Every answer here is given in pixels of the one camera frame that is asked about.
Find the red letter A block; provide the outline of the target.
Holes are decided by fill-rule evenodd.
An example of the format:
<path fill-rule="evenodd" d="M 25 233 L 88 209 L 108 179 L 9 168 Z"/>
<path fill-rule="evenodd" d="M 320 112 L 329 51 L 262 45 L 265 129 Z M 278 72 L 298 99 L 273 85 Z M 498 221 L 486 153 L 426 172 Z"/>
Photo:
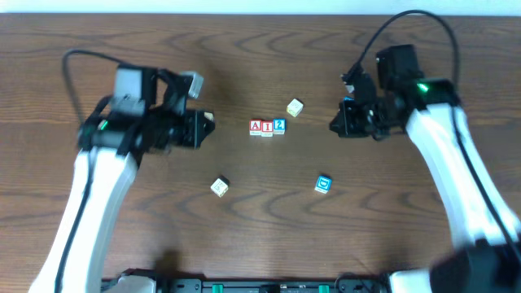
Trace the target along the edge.
<path fill-rule="evenodd" d="M 249 134 L 251 136 L 261 136 L 262 128 L 261 128 L 262 120 L 252 119 L 249 121 Z"/>

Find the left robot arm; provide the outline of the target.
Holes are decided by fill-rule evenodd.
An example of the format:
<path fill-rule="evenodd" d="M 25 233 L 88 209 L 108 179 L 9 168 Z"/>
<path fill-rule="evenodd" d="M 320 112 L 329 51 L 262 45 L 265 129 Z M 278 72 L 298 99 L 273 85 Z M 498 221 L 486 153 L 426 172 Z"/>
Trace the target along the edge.
<path fill-rule="evenodd" d="M 189 109 L 197 72 L 121 64 L 112 94 L 78 132 L 72 189 L 58 232 L 31 292 L 99 292 L 121 204 L 146 153 L 198 149 L 215 129 L 211 112 Z"/>

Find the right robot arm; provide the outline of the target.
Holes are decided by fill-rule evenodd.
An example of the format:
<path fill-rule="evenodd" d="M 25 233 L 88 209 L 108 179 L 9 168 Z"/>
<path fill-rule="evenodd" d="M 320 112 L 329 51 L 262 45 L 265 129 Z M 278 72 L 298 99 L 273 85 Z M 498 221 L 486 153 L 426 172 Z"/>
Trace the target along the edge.
<path fill-rule="evenodd" d="M 481 160 L 453 84 L 409 79 L 378 98 L 370 78 L 345 77 L 351 97 L 330 129 L 376 138 L 401 127 L 425 160 L 449 221 L 454 253 L 427 269 L 396 271 L 390 292 L 518 292 L 520 220 Z"/>

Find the red letter I block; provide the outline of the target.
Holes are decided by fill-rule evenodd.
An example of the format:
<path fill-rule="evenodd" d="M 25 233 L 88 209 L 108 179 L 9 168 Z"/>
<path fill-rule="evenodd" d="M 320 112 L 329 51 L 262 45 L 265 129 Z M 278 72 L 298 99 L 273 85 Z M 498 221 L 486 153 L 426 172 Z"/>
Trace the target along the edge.
<path fill-rule="evenodd" d="M 274 123 L 271 120 L 263 120 L 260 123 L 261 136 L 262 137 L 273 137 L 274 135 Z"/>

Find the blue number 2 block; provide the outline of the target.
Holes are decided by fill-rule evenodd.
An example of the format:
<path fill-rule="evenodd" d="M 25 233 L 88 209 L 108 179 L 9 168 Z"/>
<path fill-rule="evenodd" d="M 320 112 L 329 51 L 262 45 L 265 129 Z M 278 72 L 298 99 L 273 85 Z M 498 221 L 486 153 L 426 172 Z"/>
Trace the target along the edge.
<path fill-rule="evenodd" d="M 286 132 L 287 123 L 283 118 L 273 119 L 274 135 L 283 135 Z"/>

